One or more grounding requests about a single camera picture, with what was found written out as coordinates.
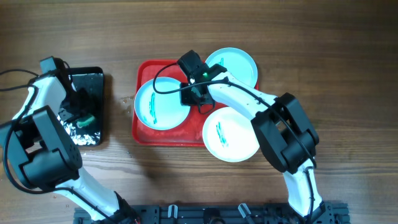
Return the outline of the green yellow sponge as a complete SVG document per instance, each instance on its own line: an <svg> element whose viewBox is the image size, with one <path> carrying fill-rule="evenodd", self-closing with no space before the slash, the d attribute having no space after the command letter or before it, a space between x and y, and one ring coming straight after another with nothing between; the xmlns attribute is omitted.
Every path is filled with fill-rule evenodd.
<svg viewBox="0 0 398 224"><path fill-rule="evenodd" d="M96 118L92 114L88 114L82 118L78 118L76 125L78 128L84 128L95 122Z"/></svg>

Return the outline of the light blue plate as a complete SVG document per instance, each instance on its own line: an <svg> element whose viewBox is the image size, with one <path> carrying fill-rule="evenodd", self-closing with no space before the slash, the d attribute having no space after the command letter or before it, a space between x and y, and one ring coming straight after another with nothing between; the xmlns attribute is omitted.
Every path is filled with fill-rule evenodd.
<svg viewBox="0 0 398 224"><path fill-rule="evenodd" d="M219 64L244 84L254 88L257 85L258 69L254 59L245 51L234 47L226 47L213 52L205 60L211 67Z"/></svg>
<svg viewBox="0 0 398 224"><path fill-rule="evenodd" d="M153 79L143 84L134 100L134 110L140 122L154 130L169 130L182 124L190 106L182 105L180 93L159 94L153 89Z"/></svg>

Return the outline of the white plate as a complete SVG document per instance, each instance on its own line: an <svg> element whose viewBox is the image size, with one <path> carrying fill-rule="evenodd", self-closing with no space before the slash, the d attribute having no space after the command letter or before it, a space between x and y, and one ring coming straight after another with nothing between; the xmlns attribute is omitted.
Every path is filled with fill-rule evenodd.
<svg viewBox="0 0 398 224"><path fill-rule="evenodd" d="M241 162L259 149L250 120L230 107L214 111L202 129L207 150L219 160Z"/></svg>

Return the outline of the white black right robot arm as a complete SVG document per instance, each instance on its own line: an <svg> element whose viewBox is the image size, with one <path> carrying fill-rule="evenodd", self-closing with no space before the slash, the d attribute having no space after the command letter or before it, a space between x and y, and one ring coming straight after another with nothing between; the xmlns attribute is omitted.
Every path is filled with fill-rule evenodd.
<svg viewBox="0 0 398 224"><path fill-rule="evenodd" d="M274 96L252 88L225 67L208 66L193 50L177 65L193 81L186 88L194 95L207 94L250 121L263 156L284 176L290 207L307 223L313 222L322 203L314 174L319 136L298 99L290 93Z"/></svg>

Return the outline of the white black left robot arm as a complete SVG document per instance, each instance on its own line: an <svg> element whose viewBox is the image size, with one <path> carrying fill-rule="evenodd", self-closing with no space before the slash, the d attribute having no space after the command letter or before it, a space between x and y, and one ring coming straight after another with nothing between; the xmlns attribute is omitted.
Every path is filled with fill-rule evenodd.
<svg viewBox="0 0 398 224"><path fill-rule="evenodd" d="M83 140L102 139L104 73L99 67L71 68L60 58L40 61L41 73L26 83L21 110L1 125L3 167L10 183L31 195L62 195L88 214L89 223L139 223L139 214L83 167L81 141L66 125L82 129Z"/></svg>

